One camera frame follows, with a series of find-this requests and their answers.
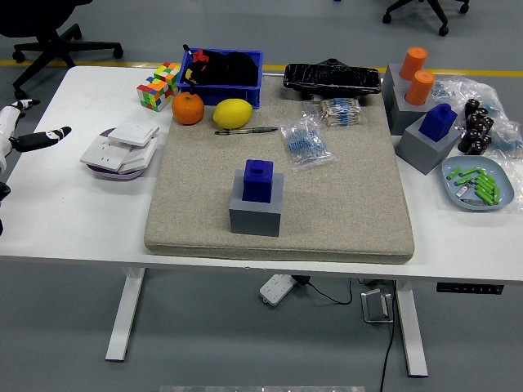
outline yellow floor line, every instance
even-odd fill
[[[16,63],[14,60],[0,60],[0,66],[19,66],[28,67],[32,61],[24,61]],[[127,67],[127,68],[158,68],[162,63],[151,62],[135,62],[135,61],[75,61],[76,65],[100,66],[100,67]],[[52,67],[65,67],[63,61],[52,61]],[[386,67],[370,67],[377,69],[384,74]],[[264,71],[284,72],[285,65],[280,64],[264,64]],[[489,69],[427,69],[436,75],[463,75],[463,76],[493,76],[501,78],[523,78],[523,71],[509,71],[509,70],[489,70]]]

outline black wire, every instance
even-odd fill
[[[311,286],[312,288],[314,288],[319,294],[321,294],[322,296],[326,296],[327,298],[329,298],[331,301],[334,301],[336,302],[338,305],[349,305],[351,302],[352,302],[352,278],[349,280],[349,294],[351,294],[351,299],[348,301],[348,302],[340,302],[340,301],[337,301],[333,298],[331,298],[330,296],[328,296],[327,294],[323,294],[320,290],[318,290],[314,284],[312,283],[308,283],[307,285]]]
[[[382,382],[379,386],[379,392],[383,392],[383,383],[385,382],[385,371],[387,370],[387,361],[389,359],[389,353],[391,352],[392,341],[394,340],[394,326],[396,325],[396,312],[394,310],[394,303],[396,301],[396,281],[394,282],[394,292],[392,293],[392,334],[389,346],[387,347],[387,353],[385,354],[385,361],[383,362]]]

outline blue plastic bin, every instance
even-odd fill
[[[190,51],[193,53],[199,51],[200,48],[192,47]],[[218,53],[231,53],[232,51],[240,51],[233,49],[211,49],[204,48],[207,51],[217,51]],[[249,55],[256,63],[258,67],[258,83],[257,86],[230,86],[226,84],[201,84],[194,85],[194,93],[198,94],[203,100],[204,104],[209,106],[216,106],[223,100],[229,98],[240,98],[246,100],[249,104],[253,106],[254,109],[260,107],[260,90],[262,89],[262,75],[263,75],[263,52],[262,51],[241,51]],[[189,52],[185,51],[183,59],[181,61],[180,72],[181,75],[185,74],[187,70],[187,65],[193,62],[193,59],[189,56]],[[190,84],[182,82],[178,78],[177,86],[180,89],[180,92],[189,91]]]

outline lemon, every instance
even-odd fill
[[[252,115],[253,106],[246,100],[230,98],[217,105],[212,119],[223,129],[235,129],[248,123]]]

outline rubik's cube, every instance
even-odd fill
[[[154,77],[148,77],[146,83],[136,88],[140,103],[144,108],[159,112],[172,99],[173,91],[167,82]]]
[[[175,63],[163,63],[154,71],[154,77],[166,82],[174,95],[178,72],[180,72],[180,65]]]

